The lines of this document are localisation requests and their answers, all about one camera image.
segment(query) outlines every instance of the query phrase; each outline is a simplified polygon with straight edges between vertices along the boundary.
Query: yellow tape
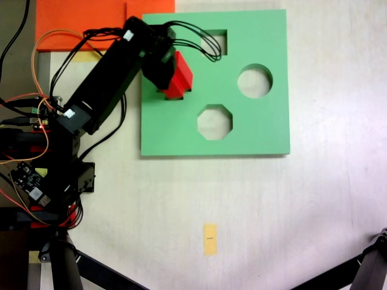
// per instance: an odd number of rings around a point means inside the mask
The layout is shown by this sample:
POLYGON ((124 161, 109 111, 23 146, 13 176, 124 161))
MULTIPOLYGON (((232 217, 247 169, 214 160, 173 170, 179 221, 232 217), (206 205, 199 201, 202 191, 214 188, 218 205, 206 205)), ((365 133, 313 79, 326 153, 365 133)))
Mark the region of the yellow tape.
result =
POLYGON ((38 258, 39 251, 30 251, 29 256, 30 256, 30 264, 40 264, 41 261, 38 258))
POLYGON ((36 173, 38 173, 41 177, 46 177, 48 173, 47 168, 35 168, 36 173))
POLYGON ((211 256, 217 253, 216 225, 204 224, 204 255, 211 256))
POLYGON ((72 62, 97 62, 101 59, 95 51, 79 51, 71 60, 72 62))

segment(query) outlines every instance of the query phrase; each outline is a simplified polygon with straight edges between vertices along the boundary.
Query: orange sheet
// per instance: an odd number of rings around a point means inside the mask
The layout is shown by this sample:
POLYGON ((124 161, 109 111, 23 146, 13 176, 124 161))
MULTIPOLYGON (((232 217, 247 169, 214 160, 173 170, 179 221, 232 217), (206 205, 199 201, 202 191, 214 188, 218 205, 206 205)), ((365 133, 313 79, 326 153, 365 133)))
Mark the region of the orange sheet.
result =
MULTIPOLYGON (((37 0, 35 40, 44 33, 66 28, 79 33, 90 28, 122 27, 124 21, 134 15, 148 13, 173 13, 175 0, 37 0)), ((67 34, 44 39, 39 51, 69 51, 79 38, 67 34)), ((111 41, 94 42, 100 50, 106 50, 111 41)), ((90 50, 84 45, 82 50, 90 50)))

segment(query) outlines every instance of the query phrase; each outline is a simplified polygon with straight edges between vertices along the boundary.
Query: white label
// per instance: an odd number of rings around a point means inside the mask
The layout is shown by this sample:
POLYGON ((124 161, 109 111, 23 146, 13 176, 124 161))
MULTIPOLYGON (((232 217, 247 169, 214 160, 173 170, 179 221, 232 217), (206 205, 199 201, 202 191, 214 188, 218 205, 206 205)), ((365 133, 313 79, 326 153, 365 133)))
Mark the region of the white label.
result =
POLYGON ((39 201, 39 204, 43 207, 45 207, 49 202, 51 201, 51 199, 45 195, 42 197, 42 199, 39 201))
POLYGON ((35 200, 37 201, 41 196, 42 196, 42 192, 40 189, 38 189, 37 187, 35 187, 31 192, 30 192, 30 196, 35 200))
POLYGON ((122 38, 124 38, 127 41, 130 41, 133 37, 133 32, 131 32, 129 29, 125 32, 122 38))
POLYGON ((70 119, 73 115, 75 115, 75 112, 72 109, 67 110, 63 116, 65 116, 67 119, 70 119))

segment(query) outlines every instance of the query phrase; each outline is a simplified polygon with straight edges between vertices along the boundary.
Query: green shape sorter board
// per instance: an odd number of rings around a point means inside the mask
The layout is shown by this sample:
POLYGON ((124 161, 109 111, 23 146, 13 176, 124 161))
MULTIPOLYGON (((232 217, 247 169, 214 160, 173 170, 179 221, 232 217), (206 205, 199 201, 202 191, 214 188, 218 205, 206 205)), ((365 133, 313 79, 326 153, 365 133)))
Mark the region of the green shape sorter board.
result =
MULTIPOLYGON (((183 100, 166 101, 143 77, 143 156, 290 153, 285 10, 147 14, 143 20, 149 25, 185 21, 207 31, 227 31, 227 55, 216 63, 197 50, 177 47, 193 72, 192 91, 183 100), (237 85, 241 71, 253 64, 266 67, 273 78, 270 92, 261 98, 246 97, 237 85), (219 105, 232 114, 232 130, 222 140, 207 140, 198 131, 198 116, 219 105)), ((191 31, 172 29, 176 38, 201 45, 191 31)))

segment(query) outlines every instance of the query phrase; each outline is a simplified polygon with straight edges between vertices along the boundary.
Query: circuit board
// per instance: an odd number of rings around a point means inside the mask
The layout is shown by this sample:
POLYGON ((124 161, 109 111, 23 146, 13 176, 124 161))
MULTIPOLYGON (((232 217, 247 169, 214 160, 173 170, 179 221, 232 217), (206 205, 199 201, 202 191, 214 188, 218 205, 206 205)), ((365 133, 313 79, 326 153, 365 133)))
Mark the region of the circuit board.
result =
POLYGON ((18 169, 12 170, 11 174, 15 184, 28 193, 32 199, 35 201, 40 199, 40 205, 46 206, 50 202, 50 199, 43 195, 42 191, 39 189, 43 177, 36 173, 36 171, 27 163, 21 162, 18 165, 18 169))
MULTIPOLYGON (((37 108, 32 108, 32 113, 33 114, 37 114, 37 108)), ((51 115, 51 111, 47 108, 47 106, 45 104, 44 104, 44 106, 41 106, 40 115, 41 116, 50 116, 51 115)), ((41 120, 42 120, 42 125, 44 126, 44 129, 45 130, 50 130, 48 119, 47 118, 46 119, 42 118, 41 120)), ((34 131, 41 131, 42 127, 38 123, 38 124, 34 124, 33 125, 33 129, 34 129, 34 131)))

